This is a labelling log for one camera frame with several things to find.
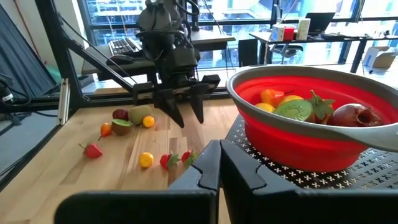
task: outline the strawberry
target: strawberry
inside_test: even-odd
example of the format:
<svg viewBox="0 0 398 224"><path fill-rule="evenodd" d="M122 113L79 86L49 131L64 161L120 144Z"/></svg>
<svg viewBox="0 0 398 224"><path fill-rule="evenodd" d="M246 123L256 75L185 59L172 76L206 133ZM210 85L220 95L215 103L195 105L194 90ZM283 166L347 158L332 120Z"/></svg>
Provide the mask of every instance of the strawberry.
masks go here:
<svg viewBox="0 0 398 224"><path fill-rule="evenodd" d="M184 152L181 156L181 161L184 163L185 168L189 167L197 159L197 155L191 150Z"/></svg>
<svg viewBox="0 0 398 224"><path fill-rule="evenodd" d="M96 159L103 154L97 144L87 144L86 147L83 147L81 144L79 144L79 146L85 149L83 153L90 159Z"/></svg>
<svg viewBox="0 0 398 224"><path fill-rule="evenodd" d="M169 170L169 168L177 166L177 162L180 159L178 158L178 154L164 154L160 158L160 165L163 167L165 170Z"/></svg>

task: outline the perforated metal shelf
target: perforated metal shelf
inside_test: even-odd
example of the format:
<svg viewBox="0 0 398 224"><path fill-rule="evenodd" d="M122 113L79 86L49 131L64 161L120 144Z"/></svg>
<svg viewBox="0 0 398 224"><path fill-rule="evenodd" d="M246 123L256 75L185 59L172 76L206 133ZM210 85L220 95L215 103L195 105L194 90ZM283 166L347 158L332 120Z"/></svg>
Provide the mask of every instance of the perforated metal shelf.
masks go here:
<svg viewBox="0 0 398 224"><path fill-rule="evenodd" d="M368 149L349 168L339 172L304 172L271 161L256 151L238 116L226 137L264 166L304 189L398 189L398 153Z"/></svg>

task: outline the pomegranate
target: pomegranate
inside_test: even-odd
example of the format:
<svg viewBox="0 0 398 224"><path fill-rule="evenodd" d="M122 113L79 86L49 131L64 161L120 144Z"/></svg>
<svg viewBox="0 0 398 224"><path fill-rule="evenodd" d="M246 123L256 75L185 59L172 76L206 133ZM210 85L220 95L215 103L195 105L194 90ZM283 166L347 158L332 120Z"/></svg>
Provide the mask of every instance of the pomegranate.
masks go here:
<svg viewBox="0 0 398 224"><path fill-rule="evenodd" d="M343 127L375 127L383 125L380 117L370 107L359 103L340 106L328 120L328 125Z"/></svg>

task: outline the lemon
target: lemon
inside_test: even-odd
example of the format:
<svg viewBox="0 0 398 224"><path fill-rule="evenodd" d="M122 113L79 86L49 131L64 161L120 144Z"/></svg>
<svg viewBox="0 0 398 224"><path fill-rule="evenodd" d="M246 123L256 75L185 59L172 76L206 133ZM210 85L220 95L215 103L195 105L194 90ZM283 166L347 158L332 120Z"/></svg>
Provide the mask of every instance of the lemon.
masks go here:
<svg viewBox="0 0 398 224"><path fill-rule="evenodd" d="M282 104L284 104L284 103L287 103L287 102L289 102L289 101L292 101L292 100L304 100L301 96L297 96L297 95L289 95L289 96L285 96L283 99L282 99L282 101L278 104L278 106L280 106L280 105L282 105Z"/></svg>
<svg viewBox="0 0 398 224"><path fill-rule="evenodd" d="M265 110L266 112L273 113L275 111L275 108L268 103L258 103L256 106L262 110Z"/></svg>
<svg viewBox="0 0 398 224"><path fill-rule="evenodd" d="M154 156L149 152L144 152L139 156L139 165L148 168L154 163Z"/></svg>

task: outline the office desk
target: office desk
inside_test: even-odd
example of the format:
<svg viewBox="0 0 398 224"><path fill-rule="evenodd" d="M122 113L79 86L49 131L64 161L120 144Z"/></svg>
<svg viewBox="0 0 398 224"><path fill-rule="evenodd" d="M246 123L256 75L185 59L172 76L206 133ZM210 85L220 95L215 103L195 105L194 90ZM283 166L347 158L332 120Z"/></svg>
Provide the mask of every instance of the office desk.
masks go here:
<svg viewBox="0 0 398 224"><path fill-rule="evenodd" d="M119 107L78 110L0 193L0 223L52 224L60 202L86 190L166 189L184 168L180 162L167 172L159 165L161 155L176 152L181 156L187 149L201 152L210 140L224 139L238 115L230 99L206 100L203 104L203 124L189 104L179 106L185 121L183 129L151 106L156 119L153 128L134 127L125 136L112 135L98 142L100 126L110 122L112 112ZM79 144L90 141L97 142L103 156L87 159L82 155ZM142 152L154 155L152 167L139 167ZM220 190L219 223L230 223Z"/></svg>
<svg viewBox="0 0 398 224"><path fill-rule="evenodd" d="M223 50L226 49L228 41L234 41L235 38L228 35L220 35L207 30L192 31L191 34L192 45L199 51L209 50ZM112 56L108 45L98 46L97 49L105 54L107 57ZM106 57L99 54L94 48L88 47L87 51L103 63L106 63ZM109 66L113 70L118 71L115 66ZM154 63L149 60L137 60L129 65L120 65L120 67L131 75L142 75L150 72L156 72ZM92 73L99 73L100 71L87 61L83 62L81 70L82 75L91 75Z"/></svg>
<svg viewBox="0 0 398 224"><path fill-rule="evenodd" d="M261 46L260 46L260 64L264 64L266 57L267 57L267 63L271 62L271 51L268 48L267 52L269 54L266 55L266 44L268 40L270 39L269 37L271 36L271 32L252 32L249 33L252 37L260 41ZM339 39L339 40L325 40L322 38L316 38L316 39L307 39L307 40L291 40L291 41L269 41L269 44L308 44L308 43L325 43L325 42L351 42L351 41L359 41L358 48L355 53L353 65L351 66L350 72L356 73L359 64L361 63L362 59L362 54L365 51L366 48L366 42L369 40L397 40L398 36L394 35L389 35L387 37L371 37L371 38L345 38L345 39Z"/></svg>

